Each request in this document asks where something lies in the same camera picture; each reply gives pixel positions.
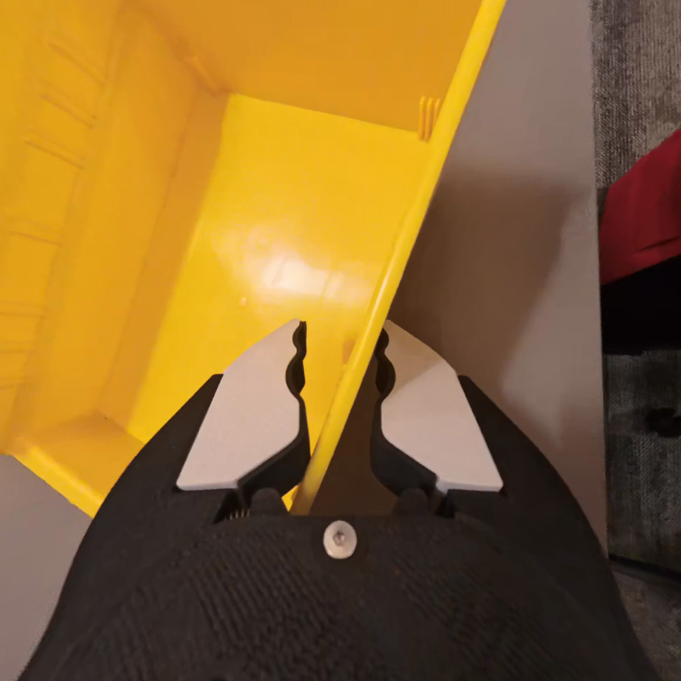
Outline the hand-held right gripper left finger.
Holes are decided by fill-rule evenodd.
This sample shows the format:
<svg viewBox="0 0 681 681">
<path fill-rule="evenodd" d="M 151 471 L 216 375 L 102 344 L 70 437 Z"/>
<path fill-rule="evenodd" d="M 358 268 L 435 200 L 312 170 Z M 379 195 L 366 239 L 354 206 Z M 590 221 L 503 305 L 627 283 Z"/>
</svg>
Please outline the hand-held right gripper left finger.
<svg viewBox="0 0 681 681">
<path fill-rule="evenodd" d="M 311 462 L 303 388 L 307 323 L 293 319 L 256 342 L 219 378 L 180 471 L 180 491 L 225 490 L 249 505 L 262 489 L 281 497 Z"/>
</svg>

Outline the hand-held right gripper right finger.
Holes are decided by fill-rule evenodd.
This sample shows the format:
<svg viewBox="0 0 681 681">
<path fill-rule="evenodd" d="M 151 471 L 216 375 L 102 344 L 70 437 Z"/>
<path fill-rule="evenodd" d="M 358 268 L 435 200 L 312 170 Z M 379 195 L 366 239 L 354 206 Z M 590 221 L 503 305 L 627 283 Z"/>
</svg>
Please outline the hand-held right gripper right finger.
<svg viewBox="0 0 681 681">
<path fill-rule="evenodd" d="M 395 497 L 498 493 L 504 482 L 456 370 L 387 320 L 374 350 L 371 470 Z"/>
</svg>

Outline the yellow plastic bin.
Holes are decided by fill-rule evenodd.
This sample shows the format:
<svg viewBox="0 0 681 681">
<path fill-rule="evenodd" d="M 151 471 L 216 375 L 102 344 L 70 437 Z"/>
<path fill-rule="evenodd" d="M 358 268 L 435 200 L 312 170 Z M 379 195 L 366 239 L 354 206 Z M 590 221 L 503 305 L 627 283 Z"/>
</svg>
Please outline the yellow plastic bin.
<svg viewBox="0 0 681 681">
<path fill-rule="evenodd" d="M 505 1 L 2 1 L 2 454 L 94 517 L 307 323 L 308 512 Z"/>
</svg>

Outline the black object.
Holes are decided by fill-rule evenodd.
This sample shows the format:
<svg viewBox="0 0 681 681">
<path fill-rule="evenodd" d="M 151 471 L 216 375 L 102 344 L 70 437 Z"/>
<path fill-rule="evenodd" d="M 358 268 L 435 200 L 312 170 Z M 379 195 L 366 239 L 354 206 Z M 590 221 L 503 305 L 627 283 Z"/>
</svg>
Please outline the black object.
<svg viewBox="0 0 681 681">
<path fill-rule="evenodd" d="M 680 350 L 680 256 L 600 286 L 603 352 Z"/>
</svg>

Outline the red cloth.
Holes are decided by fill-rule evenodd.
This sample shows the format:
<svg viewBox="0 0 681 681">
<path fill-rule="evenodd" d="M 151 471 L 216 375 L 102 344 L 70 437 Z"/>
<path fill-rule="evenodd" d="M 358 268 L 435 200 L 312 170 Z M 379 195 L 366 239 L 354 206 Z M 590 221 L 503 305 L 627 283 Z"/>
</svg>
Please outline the red cloth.
<svg viewBox="0 0 681 681">
<path fill-rule="evenodd" d="M 610 187 L 599 247 L 601 285 L 680 255 L 679 130 Z"/>
</svg>

